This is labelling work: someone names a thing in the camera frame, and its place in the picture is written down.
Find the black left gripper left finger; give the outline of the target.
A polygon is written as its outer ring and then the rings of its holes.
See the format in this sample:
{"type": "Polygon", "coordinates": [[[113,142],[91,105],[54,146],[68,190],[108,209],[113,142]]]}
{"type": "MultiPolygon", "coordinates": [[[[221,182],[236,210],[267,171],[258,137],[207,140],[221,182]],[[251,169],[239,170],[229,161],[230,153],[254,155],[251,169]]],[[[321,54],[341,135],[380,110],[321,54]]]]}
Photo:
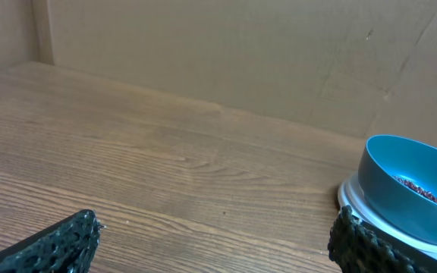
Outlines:
{"type": "Polygon", "coordinates": [[[0,251],[0,273],[87,273],[103,226],[90,209],[0,251]]]}

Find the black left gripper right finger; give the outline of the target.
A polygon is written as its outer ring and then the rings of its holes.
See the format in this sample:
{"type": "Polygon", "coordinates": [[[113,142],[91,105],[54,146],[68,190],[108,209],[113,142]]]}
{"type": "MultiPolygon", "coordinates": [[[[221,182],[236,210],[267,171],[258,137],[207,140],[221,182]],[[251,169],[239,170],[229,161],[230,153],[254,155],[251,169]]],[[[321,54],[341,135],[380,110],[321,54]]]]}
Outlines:
{"type": "Polygon", "coordinates": [[[350,206],[338,212],[328,251],[343,273],[437,273],[437,259],[354,216],[350,206]]]}

